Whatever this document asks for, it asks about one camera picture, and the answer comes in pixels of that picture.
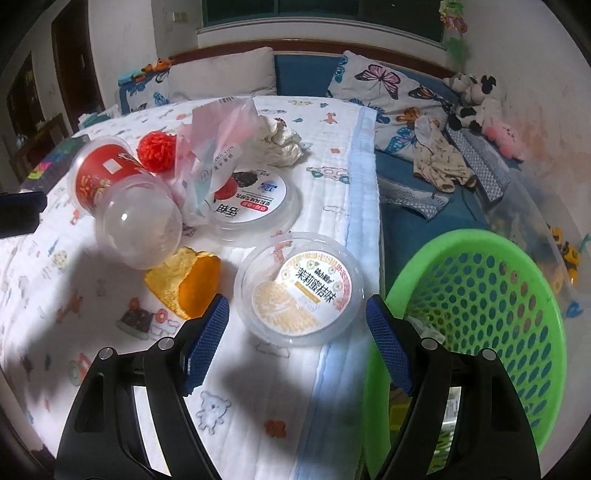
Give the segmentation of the green plastic trash basket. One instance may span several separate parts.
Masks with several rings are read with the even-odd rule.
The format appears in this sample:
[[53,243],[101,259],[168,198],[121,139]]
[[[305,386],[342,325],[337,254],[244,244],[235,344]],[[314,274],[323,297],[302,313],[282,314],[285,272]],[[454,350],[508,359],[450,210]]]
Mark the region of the green plastic trash basket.
[[565,389],[566,333],[553,289],[523,250],[490,231],[444,233],[405,265],[386,303],[443,334],[452,352],[494,350],[544,448]]

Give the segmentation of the red foam fruit net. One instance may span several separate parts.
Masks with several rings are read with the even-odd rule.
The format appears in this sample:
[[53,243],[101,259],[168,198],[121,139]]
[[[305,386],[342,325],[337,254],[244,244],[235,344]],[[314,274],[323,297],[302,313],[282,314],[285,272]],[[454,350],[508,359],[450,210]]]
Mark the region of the red foam fruit net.
[[143,136],[137,146],[141,165],[152,173],[170,171],[175,164],[176,136],[153,131]]

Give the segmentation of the orange peel piece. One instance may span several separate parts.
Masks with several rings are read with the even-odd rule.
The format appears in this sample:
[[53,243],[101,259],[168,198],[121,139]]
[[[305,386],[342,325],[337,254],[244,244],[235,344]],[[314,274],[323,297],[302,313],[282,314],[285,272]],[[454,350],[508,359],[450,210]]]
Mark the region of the orange peel piece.
[[200,318],[218,293],[221,259],[182,246],[144,274],[147,288],[177,317]]

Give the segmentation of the pink clear plastic bag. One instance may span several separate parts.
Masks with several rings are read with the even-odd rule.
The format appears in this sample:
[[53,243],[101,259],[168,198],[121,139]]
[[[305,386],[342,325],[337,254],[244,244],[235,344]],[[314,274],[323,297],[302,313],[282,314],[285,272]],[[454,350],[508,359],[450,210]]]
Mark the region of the pink clear plastic bag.
[[191,123],[176,135],[170,183],[185,225],[209,221],[213,194],[228,182],[258,131],[259,113],[252,98],[221,98],[192,110]]

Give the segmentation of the round container yellow label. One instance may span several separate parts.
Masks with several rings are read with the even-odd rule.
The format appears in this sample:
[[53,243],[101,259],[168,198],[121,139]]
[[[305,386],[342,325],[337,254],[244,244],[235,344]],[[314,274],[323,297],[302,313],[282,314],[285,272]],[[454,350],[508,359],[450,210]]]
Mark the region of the round container yellow label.
[[245,257],[233,299],[240,319],[260,340],[280,347],[322,345],[360,314],[363,273],[353,254],[327,236],[281,234]]

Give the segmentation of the butterfly print pillow left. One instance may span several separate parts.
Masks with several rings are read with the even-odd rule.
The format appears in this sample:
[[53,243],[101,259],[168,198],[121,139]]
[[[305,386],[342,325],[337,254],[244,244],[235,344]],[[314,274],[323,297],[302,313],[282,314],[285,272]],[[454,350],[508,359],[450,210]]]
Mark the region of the butterfly print pillow left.
[[169,71],[148,72],[119,86],[119,107],[123,115],[171,103]]

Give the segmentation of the yellow toy truck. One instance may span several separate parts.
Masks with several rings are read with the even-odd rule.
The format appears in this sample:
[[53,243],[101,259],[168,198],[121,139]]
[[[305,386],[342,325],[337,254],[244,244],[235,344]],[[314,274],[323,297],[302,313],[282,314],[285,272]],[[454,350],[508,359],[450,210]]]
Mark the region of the yellow toy truck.
[[580,265],[580,253],[571,243],[565,240],[563,232],[559,227],[549,225],[548,228],[566,266],[570,283],[576,286],[579,282],[578,268]]

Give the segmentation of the round container berry label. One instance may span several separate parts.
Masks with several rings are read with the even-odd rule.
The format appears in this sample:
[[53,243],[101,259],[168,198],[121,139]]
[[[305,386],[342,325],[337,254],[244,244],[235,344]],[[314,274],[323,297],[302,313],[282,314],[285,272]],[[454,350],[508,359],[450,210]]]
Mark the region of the round container berry label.
[[249,248],[287,233],[301,213],[297,187],[276,169],[240,167],[209,201],[206,234],[222,244]]

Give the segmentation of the crumpled white tissue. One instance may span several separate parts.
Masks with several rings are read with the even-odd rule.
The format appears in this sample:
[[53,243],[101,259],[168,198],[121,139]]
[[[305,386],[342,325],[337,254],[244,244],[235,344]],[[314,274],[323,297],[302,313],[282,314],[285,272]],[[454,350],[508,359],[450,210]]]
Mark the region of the crumpled white tissue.
[[301,136],[281,118],[259,115],[259,131],[252,140],[254,162],[270,167],[294,166],[304,157]]

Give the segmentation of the beige printed baby clothes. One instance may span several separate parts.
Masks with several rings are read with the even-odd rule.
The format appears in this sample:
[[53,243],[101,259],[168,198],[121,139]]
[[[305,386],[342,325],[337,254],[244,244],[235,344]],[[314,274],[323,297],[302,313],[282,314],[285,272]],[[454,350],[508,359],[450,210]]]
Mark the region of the beige printed baby clothes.
[[433,118],[421,116],[415,121],[415,137],[413,163],[416,177],[446,194],[453,193],[457,185],[466,188],[476,185],[474,172]]

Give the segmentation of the pink pig plush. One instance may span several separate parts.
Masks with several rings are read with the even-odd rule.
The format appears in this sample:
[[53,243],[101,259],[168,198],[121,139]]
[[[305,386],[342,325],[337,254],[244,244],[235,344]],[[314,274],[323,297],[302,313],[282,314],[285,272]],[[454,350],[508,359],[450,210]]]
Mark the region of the pink pig plush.
[[520,162],[528,158],[527,146],[518,132],[498,118],[492,117],[490,119],[488,125],[483,129],[483,134],[496,145],[500,154],[505,158]]

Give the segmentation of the blue sofa cushion backrest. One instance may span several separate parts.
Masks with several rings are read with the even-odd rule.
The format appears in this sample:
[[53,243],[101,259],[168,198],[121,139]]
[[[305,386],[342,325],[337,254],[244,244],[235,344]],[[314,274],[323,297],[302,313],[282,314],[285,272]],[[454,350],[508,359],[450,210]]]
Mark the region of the blue sofa cushion backrest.
[[280,96],[325,97],[339,56],[274,55],[276,92]]

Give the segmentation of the butterfly print pillow right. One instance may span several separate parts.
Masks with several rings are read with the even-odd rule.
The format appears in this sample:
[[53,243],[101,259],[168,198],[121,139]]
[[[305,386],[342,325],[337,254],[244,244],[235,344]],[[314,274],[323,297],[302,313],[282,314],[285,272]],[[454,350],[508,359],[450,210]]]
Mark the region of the butterfly print pillow right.
[[377,150],[405,160],[414,159],[415,121],[429,117],[444,128],[454,102],[426,84],[351,51],[339,58],[327,94],[377,112]]

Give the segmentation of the black white cow plush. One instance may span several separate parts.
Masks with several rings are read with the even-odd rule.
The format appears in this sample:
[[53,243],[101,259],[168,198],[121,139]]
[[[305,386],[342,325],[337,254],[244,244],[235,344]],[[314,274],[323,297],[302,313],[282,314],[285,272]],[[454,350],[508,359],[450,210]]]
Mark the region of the black white cow plush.
[[477,78],[457,73],[445,78],[444,84],[459,96],[456,110],[449,114],[449,128],[459,131],[463,128],[481,134],[494,120],[503,117],[504,91],[499,80],[493,75]]

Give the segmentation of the colourful wall decoration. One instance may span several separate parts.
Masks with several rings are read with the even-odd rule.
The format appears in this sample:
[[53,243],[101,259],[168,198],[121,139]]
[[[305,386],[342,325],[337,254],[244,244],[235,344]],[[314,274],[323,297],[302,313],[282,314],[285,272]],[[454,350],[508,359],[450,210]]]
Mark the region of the colourful wall decoration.
[[444,27],[442,45],[452,65],[462,69],[470,57],[470,49],[464,40],[468,25],[464,20],[462,1],[442,0],[439,6],[440,20]]

